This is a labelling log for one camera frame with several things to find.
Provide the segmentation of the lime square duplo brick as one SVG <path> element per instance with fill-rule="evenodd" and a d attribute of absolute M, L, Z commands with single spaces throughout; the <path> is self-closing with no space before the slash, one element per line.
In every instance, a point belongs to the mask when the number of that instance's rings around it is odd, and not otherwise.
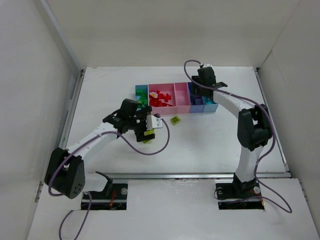
<path fill-rule="evenodd" d="M 181 119 L 180 119 L 178 116 L 174 116 L 173 118 L 170 119 L 170 122 L 171 122 L 173 125 L 178 124 L 180 121 L 181 121 Z"/>

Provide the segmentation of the lavender duplo brick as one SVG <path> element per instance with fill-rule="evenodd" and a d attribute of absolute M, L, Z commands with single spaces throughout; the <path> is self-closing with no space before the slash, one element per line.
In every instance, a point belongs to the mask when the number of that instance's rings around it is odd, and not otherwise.
<path fill-rule="evenodd" d="M 201 98 L 196 98 L 196 99 L 194 100 L 194 104 L 195 104 L 195 105 L 203 105 L 203 101 L 202 101 Z"/>

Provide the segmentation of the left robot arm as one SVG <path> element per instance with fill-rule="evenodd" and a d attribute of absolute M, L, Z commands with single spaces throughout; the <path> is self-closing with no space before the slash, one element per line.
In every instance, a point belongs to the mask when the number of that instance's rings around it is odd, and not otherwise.
<path fill-rule="evenodd" d="M 44 180 L 51 196 L 74 199 L 84 192 L 103 195 L 111 192 L 113 180 L 98 170 L 89 172 L 87 167 L 107 144 L 122 138 L 128 131 L 134 132 L 138 143 L 155 138 L 155 134 L 147 132 L 163 127 L 161 117 L 152 115 L 150 106 L 142 109 L 138 106 L 138 102 L 126 98 L 120 109 L 107 115 L 86 137 L 51 153 Z"/>

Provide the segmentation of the teal frog duplo brick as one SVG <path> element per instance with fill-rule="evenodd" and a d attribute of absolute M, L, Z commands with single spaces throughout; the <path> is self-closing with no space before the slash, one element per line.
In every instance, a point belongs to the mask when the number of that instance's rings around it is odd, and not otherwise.
<path fill-rule="evenodd" d="M 214 104 L 214 102 L 208 97 L 204 97 L 203 99 L 204 99 L 205 105 L 213 105 Z"/>

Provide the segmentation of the purple flower duplo brick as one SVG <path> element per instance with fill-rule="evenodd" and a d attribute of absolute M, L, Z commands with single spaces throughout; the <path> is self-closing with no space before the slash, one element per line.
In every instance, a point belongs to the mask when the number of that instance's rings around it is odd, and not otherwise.
<path fill-rule="evenodd" d="M 201 99 L 202 99 L 201 96 L 198 96 L 198 95 L 193 94 L 193 93 L 190 94 L 190 100 L 191 100 L 192 102 L 195 102 L 196 100 L 201 100 Z"/>

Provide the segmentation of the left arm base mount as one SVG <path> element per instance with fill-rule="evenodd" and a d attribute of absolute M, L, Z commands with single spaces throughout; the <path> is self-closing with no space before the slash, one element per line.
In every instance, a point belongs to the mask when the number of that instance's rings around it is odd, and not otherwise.
<path fill-rule="evenodd" d="M 88 173 L 80 203 L 81 210 L 122 211 L 127 209 L 128 182 L 114 180 L 102 172 Z"/>

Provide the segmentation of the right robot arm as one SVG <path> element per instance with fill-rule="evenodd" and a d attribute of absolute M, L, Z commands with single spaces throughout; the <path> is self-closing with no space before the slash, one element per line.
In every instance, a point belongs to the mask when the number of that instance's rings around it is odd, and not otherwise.
<path fill-rule="evenodd" d="M 208 89 L 228 86 L 224 82 L 216 82 L 215 72 L 210 64 L 201 65 L 197 73 L 198 75 L 191 77 L 192 94 L 209 98 L 237 119 L 237 139 L 241 145 L 239 164 L 231 183 L 216 184 L 217 199 L 223 201 L 252 197 L 254 190 L 260 189 L 255 176 L 257 160 L 273 136 L 270 122 L 264 114 L 268 108 L 263 104 L 261 110 L 256 103 L 240 99 L 231 93 Z"/>

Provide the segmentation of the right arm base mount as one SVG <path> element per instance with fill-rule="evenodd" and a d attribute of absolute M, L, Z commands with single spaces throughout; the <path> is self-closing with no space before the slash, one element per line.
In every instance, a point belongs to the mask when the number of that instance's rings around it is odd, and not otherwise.
<path fill-rule="evenodd" d="M 218 200 L 219 210 L 264 210 L 261 189 L 258 183 L 240 190 L 233 182 L 215 184 L 214 197 Z"/>

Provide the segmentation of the lime green duplo stack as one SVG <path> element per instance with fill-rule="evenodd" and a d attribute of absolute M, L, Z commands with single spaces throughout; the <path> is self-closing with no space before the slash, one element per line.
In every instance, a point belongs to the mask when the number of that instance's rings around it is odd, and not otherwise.
<path fill-rule="evenodd" d="M 151 129 L 151 130 L 147 130 L 143 133 L 143 139 L 142 142 L 144 144 L 148 143 L 149 141 L 155 139 L 155 130 Z"/>

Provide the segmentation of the red flower duplo brick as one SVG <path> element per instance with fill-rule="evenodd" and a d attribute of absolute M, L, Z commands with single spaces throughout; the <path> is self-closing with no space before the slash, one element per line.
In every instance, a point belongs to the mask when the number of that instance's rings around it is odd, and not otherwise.
<path fill-rule="evenodd" d="M 159 93 L 156 91 L 150 91 L 149 92 L 149 97 L 152 99 L 157 99 L 159 97 Z"/>

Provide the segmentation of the red duplo roof brick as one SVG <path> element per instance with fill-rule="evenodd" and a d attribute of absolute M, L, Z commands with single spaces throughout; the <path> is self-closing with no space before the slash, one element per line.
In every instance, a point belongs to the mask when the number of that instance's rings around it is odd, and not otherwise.
<path fill-rule="evenodd" d="M 158 92 L 158 98 L 151 98 L 149 96 L 149 105 L 152 107 L 173 107 L 174 105 L 170 104 L 169 101 L 172 100 L 172 95 L 166 93 Z"/>

